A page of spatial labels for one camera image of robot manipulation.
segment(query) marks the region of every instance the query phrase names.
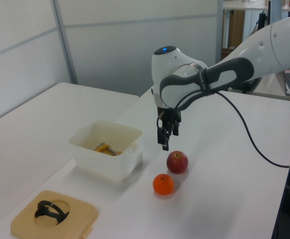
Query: white wall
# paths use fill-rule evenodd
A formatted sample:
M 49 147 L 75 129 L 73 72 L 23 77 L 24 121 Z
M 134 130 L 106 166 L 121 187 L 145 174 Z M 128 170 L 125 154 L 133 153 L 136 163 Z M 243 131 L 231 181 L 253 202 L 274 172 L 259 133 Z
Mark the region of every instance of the white wall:
M 80 85 L 140 96 L 153 85 L 158 48 L 175 45 L 208 65 L 221 48 L 220 0 L 56 2 Z
M 70 82 L 50 0 L 0 0 L 0 117 Z

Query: orange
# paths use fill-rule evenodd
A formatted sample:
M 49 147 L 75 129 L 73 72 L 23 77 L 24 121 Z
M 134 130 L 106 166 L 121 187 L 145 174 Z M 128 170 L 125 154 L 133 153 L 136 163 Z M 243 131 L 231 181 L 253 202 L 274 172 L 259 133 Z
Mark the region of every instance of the orange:
M 168 174 L 159 174 L 153 181 L 153 188 L 160 195 L 168 195 L 174 191 L 175 183 Z

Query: metal pole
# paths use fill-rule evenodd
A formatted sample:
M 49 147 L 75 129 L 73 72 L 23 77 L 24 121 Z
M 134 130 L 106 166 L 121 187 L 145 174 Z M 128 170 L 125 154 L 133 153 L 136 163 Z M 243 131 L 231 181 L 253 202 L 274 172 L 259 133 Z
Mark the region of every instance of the metal pole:
M 271 24 L 282 19 L 282 0 L 271 1 Z

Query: black cable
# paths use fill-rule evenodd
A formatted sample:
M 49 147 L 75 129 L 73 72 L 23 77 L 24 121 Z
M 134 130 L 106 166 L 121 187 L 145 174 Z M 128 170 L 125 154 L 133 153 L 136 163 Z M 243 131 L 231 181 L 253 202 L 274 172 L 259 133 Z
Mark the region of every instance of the black cable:
M 280 165 L 280 164 L 277 164 L 277 163 L 274 163 L 272 162 L 271 160 L 269 160 L 266 156 L 263 155 L 263 153 L 257 148 L 257 146 L 255 145 L 254 141 L 253 141 L 253 138 L 251 137 L 251 134 L 250 134 L 250 131 L 249 131 L 249 128 L 248 126 L 246 125 L 246 122 L 243 118 L 243 116 L 241 115 L 241 113 L 239 112 L 239 110 L 236 108 L 236 106 L 226 97 L 224 96 L 223 94 L 219 93 L 219 92 L 216 92 L 216 94 L 222 96 L 226 101 L 229 102 L 229 104 L 235 109 L 235 111 L 238 113 L 238 115 L 240 116 L 240 118 L 242 119 L 242 122 L 244 124 L 244 127 L 246 129 L 246 132 L 248 133 L 248 136 L 250 138 L 250 141 L 253 145 L 253 147 L 255 148 L 255 150 L 266 160 L 268 161 L 270 164 L 274 165 L 274 166 L 277 166 L 277 167 L 280 167 L 280 168 L 290 168 L 290 166 L 287 166 L 287 165 Z
M 255 24 L 255 27 L 254 27 L 253 31 L 251 32 L 251 35 L 254 33 L 255 28 L 257 27 L 258 24 L 259 24 L 259 21 L 257 21 L 257 23 Z
M 191 96 L 195 93 L 201 92 L 201 90 L 196 90 L 196 91 L 192 91 L 189 94 L 186 94 L 184 97 L 181 98 L 181 100 L 179 100 L 179 102 L 176 104 L 174 111 L 173 111 L 173 116 L 177 113 L 177 109 L 179 107 L 179 105 L 181 104 L 182 101 L 184 101 L 188 96 Z

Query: black grip band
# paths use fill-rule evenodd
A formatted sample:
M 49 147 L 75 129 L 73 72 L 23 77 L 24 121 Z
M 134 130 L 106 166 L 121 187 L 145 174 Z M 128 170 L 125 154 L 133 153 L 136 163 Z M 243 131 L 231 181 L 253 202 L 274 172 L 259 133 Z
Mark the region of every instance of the black grip band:
M 234 71 L 236 78 L 213 88 L 212 90 L 214 92 L 222 91 L 228 89 L 229 87 L 251 80 L 254 75 L 254 67 L 251 61 L 246 58 L 238 57 L 207 68 L 205 70 L 204 77 L 206 81 L 211 84 L 217 82 L 221 74 L 227 71 Z
M 47 206 L 55 209 L 58 213 L 51 212 Z M 70 212 L 64 213 L 58 206 L 56 206 L 54 203 L 50 201 L 42 200 L 41 202 L 38 203 L 37 210 L 34 216 L 36 218 L 40 216 L 52 217 L 55 218 L 59 224 L 62 221 L 64 221 L 64 219 L 68 216 L 69 213 Z
M 206 68 L 204 68 L 203 70 L 199 71 L 199 86 L 201 88 L 202 91 L 202 96 L 209 96 L 209 95 L 213 95 L 214 92 L 210 89 L 209 84 L 205 78 L 205 71 Z

